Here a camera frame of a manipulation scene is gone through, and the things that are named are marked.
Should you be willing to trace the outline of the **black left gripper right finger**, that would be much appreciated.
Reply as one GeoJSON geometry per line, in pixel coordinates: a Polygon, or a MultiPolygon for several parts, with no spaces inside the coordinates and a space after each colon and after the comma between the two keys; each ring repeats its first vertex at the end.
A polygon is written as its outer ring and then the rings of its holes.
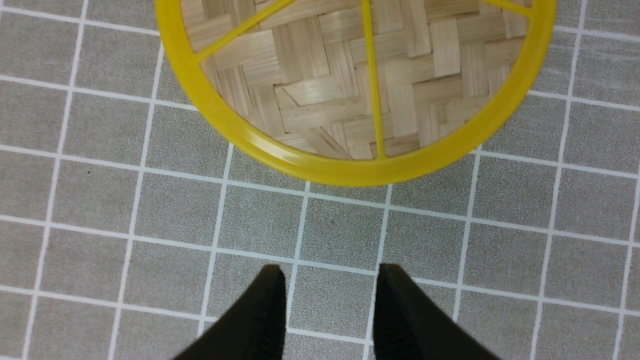
{"type": "Polygon", "coordinates": [[[382,263],[372,340],[377,360],[497,360],[458,326],[398,264],[382,263]]]}

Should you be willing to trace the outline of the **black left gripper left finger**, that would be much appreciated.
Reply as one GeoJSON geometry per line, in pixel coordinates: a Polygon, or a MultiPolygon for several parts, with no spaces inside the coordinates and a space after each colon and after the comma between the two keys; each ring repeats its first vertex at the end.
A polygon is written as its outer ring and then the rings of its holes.
{"type": "Polygon", "coordinates": [[[176,360],[281,360],[286,339],[286,278],[262,267],[235,303],[176,360]]]}

